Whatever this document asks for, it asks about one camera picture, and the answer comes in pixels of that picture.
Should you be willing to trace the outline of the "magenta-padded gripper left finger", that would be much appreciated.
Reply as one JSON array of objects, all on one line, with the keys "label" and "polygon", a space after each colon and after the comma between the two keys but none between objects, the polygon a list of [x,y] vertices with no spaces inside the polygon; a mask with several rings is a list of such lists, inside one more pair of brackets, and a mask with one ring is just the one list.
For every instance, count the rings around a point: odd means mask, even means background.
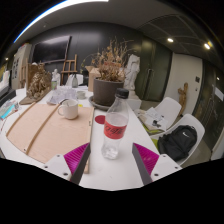
[{"label": "magenta-padded gripper left finger", "polygon": [[42,166],[42,169],[78,185],[90,152],[90,144],[86,143],[65,155],[55,155]]}]

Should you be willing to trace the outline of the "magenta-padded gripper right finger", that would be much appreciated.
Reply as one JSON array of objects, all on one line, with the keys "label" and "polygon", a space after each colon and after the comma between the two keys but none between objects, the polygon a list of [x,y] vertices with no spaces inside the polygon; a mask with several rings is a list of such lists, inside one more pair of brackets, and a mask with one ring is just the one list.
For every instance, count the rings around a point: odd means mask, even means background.
[{"label": "magenta-padded gripper right finger", "polygon": [[181,170],[181,167],[167,154],[158,155],[137,143],[132,145],[132,154],[136,161],[143,185],[148,185]]}]

